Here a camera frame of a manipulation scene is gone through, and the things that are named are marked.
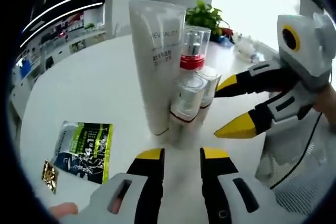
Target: yellow ring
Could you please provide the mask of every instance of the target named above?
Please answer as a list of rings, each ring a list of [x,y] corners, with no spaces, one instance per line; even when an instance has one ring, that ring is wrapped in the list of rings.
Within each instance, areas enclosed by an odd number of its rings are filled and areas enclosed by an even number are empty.
[[[290,25],[284,25],[283,28],[289,30],[294,36],[294,39],[295,39],[295,42],[296,42],[296,47],[292,50],[295,51],[295,52],[299,51],[300,50],[300,37],[298,36],[296,31]]]

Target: cosmetic bottle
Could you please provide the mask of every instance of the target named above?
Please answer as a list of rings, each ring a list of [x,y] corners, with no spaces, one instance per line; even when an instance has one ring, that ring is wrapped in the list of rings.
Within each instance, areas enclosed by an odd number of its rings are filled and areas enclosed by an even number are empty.
[[[197,71],[203,68],[210,32],[209,29],[203,27],[185,26],[180,73]]]
[[[203,67],[201,70],[197,71],[196,73],[202,79],[207,81],[207,84],[204,88],[204,94],[202,97],[200,110],[198,111],[198,115],[197,115],[197,122],[199,122],[200,125],[202,125],[208,114],[210,105],[214,100],[215,91],[217,89],[217,86],[220,80],[220,74],[217,72],[216,69],[211,68],[209,66]]]
[[[196,72],[185,73],[176,82],[176,90],[170,106],[170,142],[191,137],[197,130],[193,124],[201,106],[207,80]]]

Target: gold packet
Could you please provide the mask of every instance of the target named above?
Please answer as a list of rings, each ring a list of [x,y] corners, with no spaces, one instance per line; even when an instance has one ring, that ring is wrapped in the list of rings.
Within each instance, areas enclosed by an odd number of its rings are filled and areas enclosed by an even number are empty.
[[[58,171],[56,168],[47,160],[44,161],[42,180],[48,188],[55,194],[57,185]]]

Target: white robot body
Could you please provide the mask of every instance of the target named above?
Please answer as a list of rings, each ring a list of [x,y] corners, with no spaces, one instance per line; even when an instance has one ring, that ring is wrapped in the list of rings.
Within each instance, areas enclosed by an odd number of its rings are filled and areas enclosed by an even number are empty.
[[[330,18],[317,13],[314,19],[279,15],[277,26],[280,58],[307,86],[325,83],[336,53],[336,31]]]

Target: ceiling light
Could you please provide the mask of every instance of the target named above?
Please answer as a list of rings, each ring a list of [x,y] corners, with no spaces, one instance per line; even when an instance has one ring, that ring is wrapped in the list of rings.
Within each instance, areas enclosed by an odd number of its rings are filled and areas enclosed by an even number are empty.
[[[105,4],[103,5],[103,24],[105,24]]]
[[[69,14],[71,14],[71,13],[75,13],[75,12],[77,12],[77,11],[79,11],[79,10],[83,10],[83,9],[85,9],[85,8],[89,8],[89,7],[93,7],[93,6],[97,6],[97,5],[102,5],[103,4],[103,2],[99,2],[99,3],[96,3],[96,4],[92,4],[92,5],[87,5],[87,6],[83,6],[83,7],[81,7],[81,8],[77,8],[77,9],[75,9],[75,10],[71,10],[71,11],[69,11],[69,12],[67,12],[67,13],[64,13],[64,14],[62,14],[61,16],[58,16],[57,18],[54,18],[53,20],[51,20],[51,21],[49,21],[48,23],[46,23],[46,24],[44,24],[43,26],[41,26],[40,28],[38,28],[35,32],[33,32],[22,44],[21,44],[21,46],[20,46],[20,48],[25,44],[25,43],[27,43],[31,38],[33,38],[33,36],[35,35],[35,34],[37,34],[39,31],[41,31],[43,28],[45,28],[46,26],[48,26],[48,25],[50,25],[51,23],[53,23],[53,22],[55,22],[56,20],[58,20],[58,19],[60,19],[60,18],[63,18],[63,17],[65,17],[65,16],[67,16],[67,15],[69,15]]]
[[[34,23],[36,20],[38,20],[39,18],[41,18],[43,15],[45,15],[47,12],[51,11],[52,9],[55,9],[56,7],[62,5],[62,4],[65,4],[69,1],[72,1],[72,0],[64,0],[54,6],[52,6],[51,8],[49,9],[46,9],[44,12],[42,12],[40,15],[38,15],[37,17],[35,17],[31,22],[29,22],[29,24],[22,30],[22,32],[24,32],[32,23]]]

